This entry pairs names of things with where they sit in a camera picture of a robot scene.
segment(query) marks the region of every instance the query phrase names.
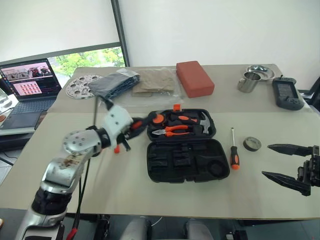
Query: laptop keyboard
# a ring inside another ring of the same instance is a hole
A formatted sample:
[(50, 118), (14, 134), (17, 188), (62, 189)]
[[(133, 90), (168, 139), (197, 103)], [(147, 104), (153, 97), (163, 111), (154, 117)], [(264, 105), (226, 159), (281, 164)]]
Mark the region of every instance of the laptop keyboard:
[(52, 104), (54, 104), (55, 99), (43, 100), (43, 101), (29, 101), (29, 102), (19, 102), (11, 114), (22, 114), (22, 113), (35, 113), (48, 110)]

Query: pliers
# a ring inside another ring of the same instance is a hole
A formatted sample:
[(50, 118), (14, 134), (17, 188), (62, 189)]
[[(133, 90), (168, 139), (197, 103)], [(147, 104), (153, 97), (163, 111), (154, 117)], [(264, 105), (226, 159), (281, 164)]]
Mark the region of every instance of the pliers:
[(164, 134), (166, 137), (172, 137), (176, 135), (187, 135), (191, 134), (192, 132), (173, 132), (178, 129), (189, 129), (190, 126), (188, 125), (177, 125), (177, 126), (167, 126), (165, 129), (159, 129), (152, 132), (154, 135), (162, 135)]

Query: green trees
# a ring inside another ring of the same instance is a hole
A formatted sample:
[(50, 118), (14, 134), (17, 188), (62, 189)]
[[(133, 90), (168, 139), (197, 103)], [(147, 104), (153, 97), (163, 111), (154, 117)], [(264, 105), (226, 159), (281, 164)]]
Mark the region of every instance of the green trees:
[(56, 56), (53, 70), (71, 77), (78, 67), (124, 67), (125, 62), (120, 47), (72, 53)]

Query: window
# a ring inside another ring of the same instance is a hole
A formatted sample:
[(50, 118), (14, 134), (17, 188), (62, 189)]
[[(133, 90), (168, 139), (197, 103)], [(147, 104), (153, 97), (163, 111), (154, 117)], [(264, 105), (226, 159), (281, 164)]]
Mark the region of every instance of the window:
[(60, 85), (63, 87), (78, 67), (124, 67), (121, 47), (72, 53), (48, 58)]

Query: metal disc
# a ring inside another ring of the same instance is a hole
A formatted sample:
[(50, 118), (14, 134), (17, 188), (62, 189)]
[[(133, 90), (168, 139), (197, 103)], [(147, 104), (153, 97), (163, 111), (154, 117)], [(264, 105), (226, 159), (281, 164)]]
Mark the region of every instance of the metal disc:
[(65, 88), (65, 93), (72, 99), (88, 99), (92, 98), (94, 94), (91, 92), (88, 84), (97, 79), (103, 78), (100, 75), (89, 74), (69, 82)]
[(248, 136), (243, 141), (243, 146), (245, 147), (245, 149), (247, 149), (251, 152), (255, 152), (261, 148), (261, 142), (259, 139), (255, 138), (253, 136)]

